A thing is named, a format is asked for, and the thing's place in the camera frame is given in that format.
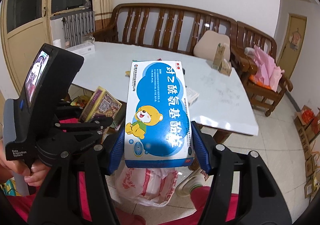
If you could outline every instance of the bear's green shirt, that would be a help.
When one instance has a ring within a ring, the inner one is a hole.
[[[139,127],[146,133],[147,132],[147,125],[144,124],[142,121],[138,120],[132,123],[132,126],[139,124]]]

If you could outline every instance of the beige cushion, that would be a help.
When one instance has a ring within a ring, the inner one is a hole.
[[[222,45],[228,44],[228,46],[226,46],[226,49],[224,50],[223,58],[225,58],[227,61],[230,61],[229,37],[223,34],[216,33],[212,30],[208,30],[204,33],[204,35],[196,44],[193,50],[193,54],[196,57],[213,61],[219,43],[221,43]]]

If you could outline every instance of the white tabletop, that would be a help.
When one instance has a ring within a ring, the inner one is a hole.
[[[95,42],[95,52],[84,55],[84,63],[73,84],[95,91],[101,86],[116,99],[127,102],[132,60],[152,61],[161,58],[181,61],[186,70],[186,86],[198,92],[190,106],[191,121],[232,132],[258,135],[258,125],[244,87],[232,68],[230,76],[211,68],[202,58],[165,50],[106,42]]]

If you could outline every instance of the device screen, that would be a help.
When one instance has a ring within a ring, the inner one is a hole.
[[[30,103],[32,101],[39,80],[43,74],[43,71],[48,63],[48,59],[49,55],[44,51],[41,51],[27,75],[25,86]]]

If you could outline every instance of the baseboard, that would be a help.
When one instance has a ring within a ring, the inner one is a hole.
[[[289,98],[290,102],[292,103],[292,105],[294,106],[294,108],[296,109],[297,112],[300,112],[301,109],[299,108],[298,104],[296,103],[296,101],[294,100],[294,98],[292,97],[291,93],[289,91],[286,91],[285,94],[287,95],[287,97]]]

